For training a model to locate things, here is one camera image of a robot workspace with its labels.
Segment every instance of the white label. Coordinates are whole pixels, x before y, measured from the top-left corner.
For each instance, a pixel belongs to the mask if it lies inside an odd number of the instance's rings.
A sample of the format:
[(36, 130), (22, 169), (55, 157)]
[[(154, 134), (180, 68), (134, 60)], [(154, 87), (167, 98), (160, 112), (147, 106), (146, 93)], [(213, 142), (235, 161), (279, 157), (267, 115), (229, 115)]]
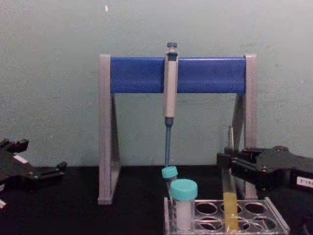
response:
[(313, 188), (313, 179), (297, 177), (297, 185)]
[(23, 164), (28, 163), (27, 160), (25, 160), (24, 158), (22, 158), (22, 157), (19, 156), (19, 155), (15, 155), (13, 158), (15, 158), (16, 160), (20, 161), (20, 162), (23, 163)]

